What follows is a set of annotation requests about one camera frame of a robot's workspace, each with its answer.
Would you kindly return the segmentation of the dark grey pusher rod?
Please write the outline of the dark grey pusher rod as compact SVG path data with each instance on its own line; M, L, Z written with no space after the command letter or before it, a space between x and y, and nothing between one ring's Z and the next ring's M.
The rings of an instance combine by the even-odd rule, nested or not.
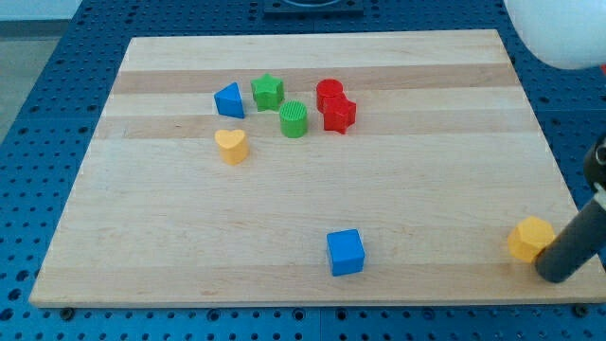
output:
M594 196L536 258L536 272L560 283L605 247L605 197Z

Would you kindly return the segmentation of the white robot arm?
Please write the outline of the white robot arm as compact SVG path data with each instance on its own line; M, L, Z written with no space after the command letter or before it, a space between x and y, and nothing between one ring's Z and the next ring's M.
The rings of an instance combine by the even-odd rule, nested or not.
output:
M505 0L508 17L526 48L564 70L605 64L605 0ZM592 199L534 260L545 280L569 279L605 247L605 136L583 159Z

